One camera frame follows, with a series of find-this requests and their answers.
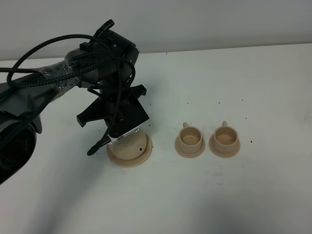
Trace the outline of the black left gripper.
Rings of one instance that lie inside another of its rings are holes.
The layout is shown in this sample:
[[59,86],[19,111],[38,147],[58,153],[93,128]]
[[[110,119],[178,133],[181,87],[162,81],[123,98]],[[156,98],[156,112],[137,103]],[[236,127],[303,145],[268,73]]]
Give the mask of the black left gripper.
[[86,110],[77,115],[77,121],[83,127],[87,122],[103,119],[108,127],[111,126],[109,133],[130,130],[149,119],[138,101],[138,98],[144,95],[146,95],[146,88],[143,85],[130,87],[122,92],[117,117],[112,124],[117,94],[102,92]]

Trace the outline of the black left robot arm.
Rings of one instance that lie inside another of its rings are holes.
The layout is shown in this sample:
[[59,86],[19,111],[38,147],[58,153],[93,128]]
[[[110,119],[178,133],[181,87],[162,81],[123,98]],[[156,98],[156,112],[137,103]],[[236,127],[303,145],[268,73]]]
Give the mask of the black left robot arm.
[[[136,45],[112,31],[105,22],[93,36],[73,34],[50,39],[31,49],[13,67],[1,68],[7,81],[0,85],[0,180],[5,182],[34,152],[42,132],[41,112],[73,87],[86,88],[97,99],[77,116],[80,126],[104,120],[107,130],[88,151],[93,155],[106,146],[111,161],[122,167],[143,163],[152,143],[142,130],[148,115],[139,102],[146,94],[142,85],[132,86],[139,51]],[[33,53],[66,39],[84,39],[79,48],[53,65],[22,69]]]

